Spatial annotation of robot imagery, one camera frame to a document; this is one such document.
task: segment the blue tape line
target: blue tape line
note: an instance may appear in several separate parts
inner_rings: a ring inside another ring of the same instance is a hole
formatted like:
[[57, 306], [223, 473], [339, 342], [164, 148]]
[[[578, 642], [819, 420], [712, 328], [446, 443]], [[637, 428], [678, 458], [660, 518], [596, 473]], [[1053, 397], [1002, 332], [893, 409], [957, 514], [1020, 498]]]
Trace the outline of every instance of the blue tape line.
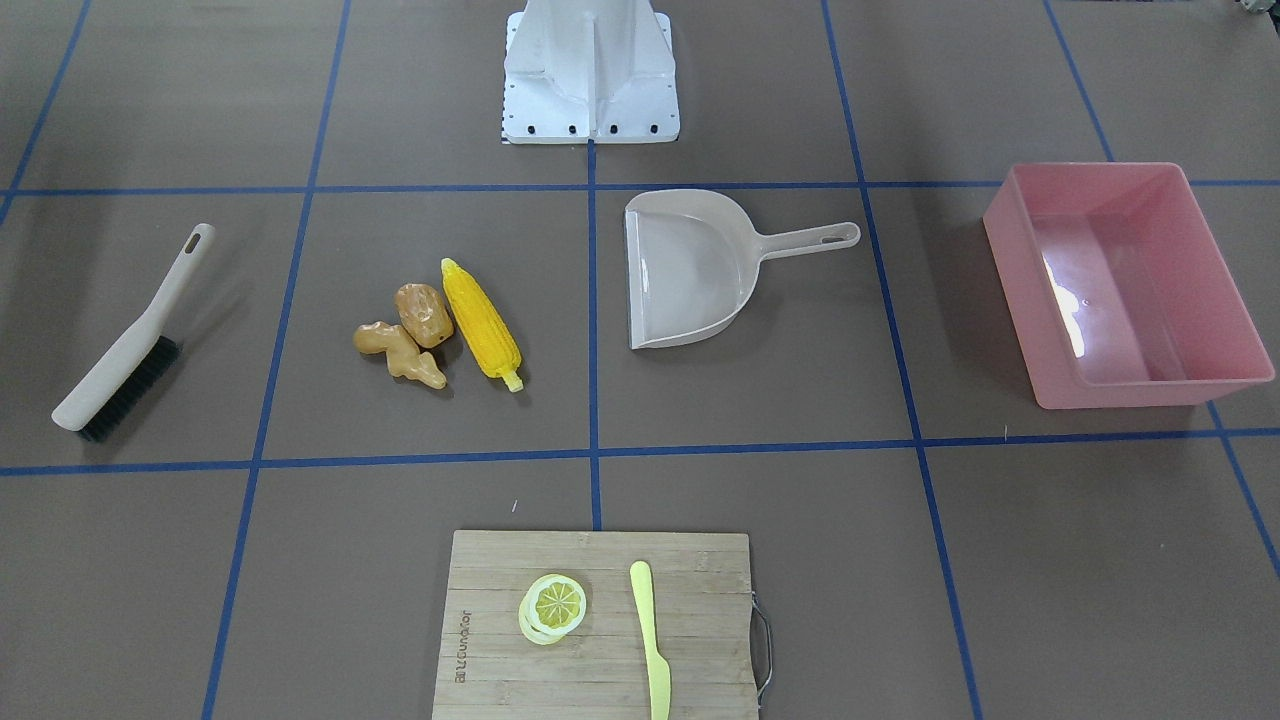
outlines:
[[1280, 428], [1235, 428], [1225, 430], [1229, 437], [1275, 437]]
[[650, 447], [604, 447], [600, 457], [653, 457], [660, 455], [749, 455], [754, 452], [831, 452], [841, 450], [901, 450], [915, 447], [911, 439], [833, 442], [769, 442], [744, 445], [668, 445]]
[[858, 187], [851, 181], [819, 181], [819, 182], [602, 182], [596, 190], [600, 191], [634, 191], [649, 192], [654, 190], [851, 190]]
[[214, 703], [218, 701], [218, 684], [223, 676], [223, 660], [227, 657], [227, 637], [232, 629], [232, 611], [236, 607], [236, 591], [239, 589], [239, 571], [244, 562], [244, 543], [248, 539], [248, 521], [253, 515], [253, 497], [257, 495], [257, 466], [248, 471], [244, 483], [244, 501], [241, 505], [241, 519], [236, 527], [236, 550], [232, 551], [232, 566], [227, 573], [227, 593], [223, 596], [223, 612], [218, 619], [218, 638], [214, 641], [214, 659], [209, 666], [209, 684], [205, 687], [205, 703], [201, 720], [212, 720]]
[[207, 473], [247, 470], [248, 460], [209, 460], [193, 462], [122, 462], [119, 465], [31, 465], [0, 468], [0, 478], [47, 475], [114, 475], [119, 473]]
[[925, 438], [925, 447], [978, 447], [988, 445], [1053, 445], [1071, 442], [1126, 442], [1148, 439], [1215, 438], [1216, 430], [1149, 430], [1128, 433], [1069, 433], [1047, 436]]
[[823, 22], [827, 26], [827, 42], [831, 47], [831, 63], [836, 73], [836, 85], [840, 88], [840, 104], [845, 111], [845, 127], [849, 131], [849, 147], [854, 155], [854, 169], [858, 172], [858, 182], [863, 197], [863, 213], [867, 215], [867, 234], [870, 237], [872, 252], [876, 258], [876, 273], [879, 277], [881, 295], [884, 302], [884, 315], [888, 320], [890, 337], [893, 341], [893, 355], [897, 360], [899, 377], [902, 383], [902, 397], [906, 404], [908, 419], [911, 423], [911, 439], [915, 445], [916, 460], [920, 465], [920, 479], [924, 484], [924, 495], [929, 506], [929, 520], [933, 525], [933, 541], [937, 546], [938, 565], [942, 569], [942, 583], [946, 587], [947, 605], [951, 610], [951, 624], [956, 635], [956, 647], [960, 652], [960, 664], [964, 669], [965, 687], [969, 691], [969, 706], [974, 720], [982, 720], [982, 701], [978, 696], [978, 682], [974, 675], [973, 661], [969, 655], [969, 641], [964, 629], [964, 616], [960, 612], [960, 597], [956, 593], [955, 579], [951, 571], [951, 557], [947, 552], [946, 536], [942, 530], [942, 516], [938, 512], [937, 498], [933, 493], [933, 479], [929, 473], [929, 461], [922, 442], [920, 421], [915, 411], [915, 398], [911, 392], [911, 378], [906, 369], [906, 356], [902, 352], [902, 340], [897, 329], [897, 318], [893, 313], [893, 297], [890, 292], [888, 275], [884, 272], [884, 258], [881, 252], [879, 234], [876, 231], [876, 217], [872, 211], [870, 191], [867, 187], [867, 176], [863, 169], [861, 151], [858, 146], [858, 132], [854, 126], [854, 113], [849, 102], [849, 91], [845, 87], [845, 74], [840, 61], [840, 50], [836, 44], [836, 31], [831, 20], [831, 5], [828, 0], [822, 0]]
[[[833, 182], [704, 182], [704, 183], [596, 183], [598, 192], [696, 188], [696, 190], [951, 190], [1000, 187], [1002, 181], [833, 181]], [[1193, 179], [1193, 187], [1280, 187], [1280, 179]], [[165, 195], [317, 195], [429, 193], [429, 192], [586, 192], [585, 183], [566, 184], [317, 184], [244, 187], [68, 187], [0, 190], [5, 197], [165, 196]]]
[[[1065, 445], [1091, 442], [1140, 442], [1160, 439], [1213, 439], [1228, 437], [1277, 437], [1280, 428], [1240, 428], [1219, 430], [1152, 430], [1128, 433], [1074, 433], [1046, 436], [1000, 436], [922, 438], [924, 447], [982, 447], [992, 445]], [[599, 457], [650, 457], [663, 455], [749, 455], [755, 452], [828, 452], [859, 450], [904, 450], [915, 447], [914, 439], [867, 439], [829, 442], [774, 442], [740, 445], [671, 445], [671, 446], [631, 446], [600, 447], [591, 450], [511, 450], [486, 452], [438, 452], [419, 455], [367, 455], [330, 457], [279, 457], [262, 459], [256, 462], [261, 469], [292, 468], [365, 468], [376, 465], [434, 465], [452, 462], [509, 462], [538, 460]], [[127, 462], [119, 465], [28, 465], [0, 468], [0, 478], [49, 477], [49, 475], [93, 475], [118, 473], [198, 473], [211, 470], [247, 470], [252, 460], [210, 460], [189, 462]]]
[[296, 468], [371, 468], [378, 465], [440, 465], [454, 462], [509, 462], [516, 460], [564, 460], [589, 457], [590, 450], [527, 450], [494, 452], [436, 452], [422, 455], [369, 455], [364, 457], [280, 457], [261, 460], [259, 466], [271, 470]]
[[603, 509], [600, 503], [600, 396], [599, 396], [599, 319], [598, 310], [598, 284], [595, 268], [595, 141], [586, 143], [586, 295], [588, 295], [588, 409], [589, 409], [589, 445], [591, 448], [591, 529], [599, 530], [604, 525]]
[[1217, 405], [1213, 401], [1210, 401], [1207, 405], [1208, 414], [1213, 418], [1213, 427], [1219, 429], [1222, 451], [1226, 452], [1226, 460], [1231, 464], [1231, 471], [1235, 473], [1235, 482], [1240, 486], [1240, 495], [1244, 496], [1244, 503], [1249, 507], [1249, 515], [1253, 516], [1253, 525], [1258, 530], [1258, 537], [1262, 538], [1262, 548], [1266, 551], [1267, 557], [1271, 559], [1271, 569], [1275, 570], [1276, 578], [1280, 578], [1280, 555], [1276, 553], [1276, 546], [1271, 539], [1271, 533], [1267, 530], [1266, 521], [1262, 519], [1262, 511], [1258, 510], [1258, 503], [1253, 500], [1249, 480], [1244, 478], [1244, 468], [1240, 466], [1240, 461], [1235, 456], [1235, 448], [1231, 447], [1231, 438], [1228, 437], [1229, 433], [1222, 424], [1222, 418], [1217, 414]]
[[1004, 181], [867, 181], [869, 190], [945, 190], [960, 187], [1000, 187]]
[[347, 24], [351, 19], [351, 0], [342, 4], [342, 19], [338, 22], [338, 37], [334, 40], [333, 63], [329, 67], [329, 83], [325, 88], [324, 104], [320, 110], [320, 123], [316, 128], [316, 142], [311, 155], [311, 169], [307, 176], [307, 192], [302, 197], [302, 210], [298, 215], [298, 232], [293, 240], [293, 256], [289, 261], [289, 277], [284, 286], [284, 299], [280, 304], [280, 322], [275, 332], [275, 346], [271, 350], [271, 366], [266, 375], [266, 388], [262, 392], [262, 410], [259, 416], [257, 437], [253, 442], [252, 466], [244, 483], [244, 503], [236, 532], [236, 550], [232, 552], [232, 566], [227, 578], [227, 594], [223, 598], [223, 614], [218, 623], [218, 639], [214, 642], [214, 657], [209, 667], [209, 685], [205, 688], [202, 720], [212, 720], [218, 701], [218, 685], [221, 679], [223, 659], [227, 653], [227, 638], [230, 634], [232, 611], [236, 606], [236, 592], [239, 587], [239, 571], [244, 557], [244, 544], [248, 539], [248, 524], [253, 512], [253, 497], [257, 493], [257, 478], [266, 446], [268, 428], [271, 420], [271, 405], [275, 400], [275, 383], [280, 373], [280, 357], [284, 354], [284, 338], [288, 333], [289, 314], [293, 309], [293, 292], [298, 282], [298, 266], [302, 261], [302, 247], [306, 241], [307, 224], [311, 218], [311, 205], [315, 197], [316, 177], [320, 173], [320, 158], [324, 152], [325, 132], [329, 127], [329, 110], [333, 106], [333, 94], [338, 85], [338, 70], [342, 65], [342, 47], [347, 37]]
[[320, 108], [320, 127], [316, 128], [316, 145], [311, 152], [311, 172], [307, 174], [307, 188], [312, 192], [320, 177], [320, 158], [324, 155], [324, 138], [329, 132], [329, 113], [333, 109], [333, 94], [338, 87], [338, 70], [342, 67], [342, 47], [347, 42], [347, 23], [351, 19], [351, 0], [342, 4], [342, 19], [338, 20], [338, 38], [333, 44], [333, 63], [329, 64], [329, 85], [324, 91], [324, 105]]
[[[84, 0], [81, 5], [79, 15], [76, 18], [76, 27], [72, 28], [72, 36], [67, 41], [67, 50], [63, 53], [63, 59], [58, 64], [58, 72], [54, 73], [54, 82], [49, 86], [49, 95], [45, 96], [45, 104], [40, 106], [40, 114], [36, 115], [36, 124], [31, 128], [31, 136], [27, 137], [27, 145], [22, 149], [22, 158], [18, 160], [18, 168], [13, 173], [13, 179], [9, 182], [9, 190], [18, 190], [22, 184], [23, 176], [27, 174], [27, 165], [31, 163], [31, 156], [36, 151], [36, 142], [40, 141], [40, 133], [45, 129], [45, 123], [49, 120], [49, 111], [54, 108], [54, 99], [58, 97], [58, 90], [63, 86], [63, 78], [67, 77], [67, 68], [72, 64], [72, 55], [76, 54], [76, 46], [79, 44], [81, 32], [84, 31], [84, 20], [88, 18], [90, 5], [93, 0]], [[5, 218], [9, 217], [9, 209], [13, 208], [13, 193], [6, 195], [4, 202], [0, 204], [0, 225], [4, 224]]]
[[18, 197], [84, 197], [122, 195], [302, 195], [305, 186], [246, 186], [246, 187], [72, 187], [51, 190], [17, 190]]
[[1066, 67], [1071, 69], [1071, 77], [1075, 78], [1075, 88], [1080, 92], [1080, 99], [1084, 100], [1084, 109], [1089, 111], [1089, 120], [1093, 122], [1093, 132], [1098, 133], [1098, 142], [1102, 143], [1102, 154], [1106, 155], [1108, 163], [1114, 163], [1116, 158], [1111, 154], [1111, 143], [1107, 142], [1107, 136], [1102, 132], [1102, 122], [1098, 120], [1098, 113], [1093, 109], [1089, 92], [1084, 88], [1084, 79], [1080, 77], [1080, 69], [1075, 67], [1075, 58], [1071, 55], [1071, 47], [1066, 44], [1062, 26], [1057, 23], [1057, 14], [1053, 13], [1053, 5], [1050, 0], [1042, 1], [1044, 12], [1048, 13], [1048, 22], [1053, 26], [1053, 35], [1057, 36], [1057, 44], [1062, 47], [1062, 55], [1066, 58]]
[[355, 195], [362, 192], [582, 192], [582, 183], [564, 184], [320, 184], [321, 195]]
[[1280, 187], [1280, 179], [1202, 179], [1192, 187]]

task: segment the lemon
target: lemon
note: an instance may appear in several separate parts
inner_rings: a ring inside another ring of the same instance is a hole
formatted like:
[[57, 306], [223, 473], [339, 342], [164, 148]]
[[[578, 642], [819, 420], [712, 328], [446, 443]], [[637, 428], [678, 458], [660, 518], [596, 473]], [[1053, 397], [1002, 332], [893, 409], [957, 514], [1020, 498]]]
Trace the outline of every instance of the lemon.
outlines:
[[586, 616], [586, 592], [573, 578], [543, 575], [525, 593], [517, 615], [520, 630], [530, 642], [552, 644]]

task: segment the brush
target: brush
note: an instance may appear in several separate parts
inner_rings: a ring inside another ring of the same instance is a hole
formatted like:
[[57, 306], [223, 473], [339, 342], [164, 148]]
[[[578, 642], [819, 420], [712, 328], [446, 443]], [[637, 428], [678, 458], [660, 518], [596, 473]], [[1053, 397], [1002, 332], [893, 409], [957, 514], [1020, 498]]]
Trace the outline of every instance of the brush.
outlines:
[[191, 231], [151, 304], [54, 409], [54, 423], [101, 442], [174, 364], [180, 348], [160, 332], [212, 241], [212, 225]]

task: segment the brush bristles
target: brush bristles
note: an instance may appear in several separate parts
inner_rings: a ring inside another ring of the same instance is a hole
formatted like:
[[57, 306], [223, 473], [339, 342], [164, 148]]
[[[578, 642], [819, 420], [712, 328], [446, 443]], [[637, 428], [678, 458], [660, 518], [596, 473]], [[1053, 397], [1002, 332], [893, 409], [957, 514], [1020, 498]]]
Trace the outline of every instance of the brush bristles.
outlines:
[[138, 366], [129, 373], [120, 389], [115, 391], [115, 395], [77, 434], [91, 442], [101, 442], [111, 434], [111, 430], [120, 424], [129, 410], [133, 410], [133, 406], [160, 379], [169, 365], [178, 360], [179, 351], [178, 343], [161, 336], [151, 347], [151, 352], [147, 352]]

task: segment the corn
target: corn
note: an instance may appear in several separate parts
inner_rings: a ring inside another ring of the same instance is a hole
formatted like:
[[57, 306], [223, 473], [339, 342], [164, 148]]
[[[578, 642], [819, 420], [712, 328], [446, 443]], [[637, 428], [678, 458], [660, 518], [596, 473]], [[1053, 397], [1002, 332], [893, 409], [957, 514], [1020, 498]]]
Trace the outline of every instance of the corn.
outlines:
[[462, 337], [467, 338], [476, 364], [490, 378], [502, 378], [511, 392], [524, 389], [525, 382], [516, 374], [521, 363], [520, 347], [489, 296], [471, 273], [448, 258], [440, 260], [440, 274], [444, 275], [444, 296], [449, 299], [453, 319], [462, 329]]

